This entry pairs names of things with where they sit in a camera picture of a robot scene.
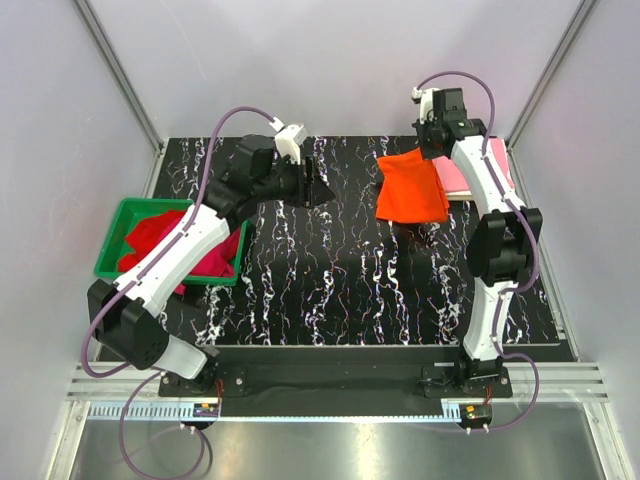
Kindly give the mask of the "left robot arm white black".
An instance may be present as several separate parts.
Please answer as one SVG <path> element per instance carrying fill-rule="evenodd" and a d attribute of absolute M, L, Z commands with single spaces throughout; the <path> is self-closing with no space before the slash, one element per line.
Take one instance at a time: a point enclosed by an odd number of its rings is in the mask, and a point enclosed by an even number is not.
<path fill-rule="evenodd" d="M 212 354 L 168 333 L 158 317 L 184 278 L 259 204 L 313 208 L 334 199 L 316 161 L 301 153 L 307 136 L 303 125 L 292 124 L 273 137 L 243 137 L 203 200 L 148 255 L 113 283 L 98 280 L 89 288 L 92 337 L 139 370 L 171 372 L 193 395 L 208 394 L 216 382 Z"/>

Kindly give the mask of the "orange t shirt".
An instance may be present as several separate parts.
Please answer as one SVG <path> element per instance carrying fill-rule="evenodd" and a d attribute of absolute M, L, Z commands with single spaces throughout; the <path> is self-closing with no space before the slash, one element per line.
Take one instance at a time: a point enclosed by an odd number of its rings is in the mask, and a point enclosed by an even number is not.
<path fill-rule="evenodd" d="M 399 224 L 444 223 L 449 202 L 432 160 L 419 148 L 380 157 L 383 174 L 376 218 Z"/>

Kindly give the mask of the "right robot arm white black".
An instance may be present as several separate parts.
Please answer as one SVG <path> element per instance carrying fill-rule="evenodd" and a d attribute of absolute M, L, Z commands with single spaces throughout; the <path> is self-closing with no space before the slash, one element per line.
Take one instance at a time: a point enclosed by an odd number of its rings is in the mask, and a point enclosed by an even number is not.
<path fill-rule="evenodd" d="M 488 128 L 468 116 L 459 88 L 414 88 L 419 106 L 414 127 L 422 153 L 444 155 L 462 174 L 479 223 L 467 247 L 474 278 L 471 320 L 453 366 L 423 371 L 428 395 L 460 393 L 487 397 L 508 386 L 503 334 L 513 295 L 528 289 L 539 269 L 537 241 L 542 214 L 528 208 L 502 171 Z"/>

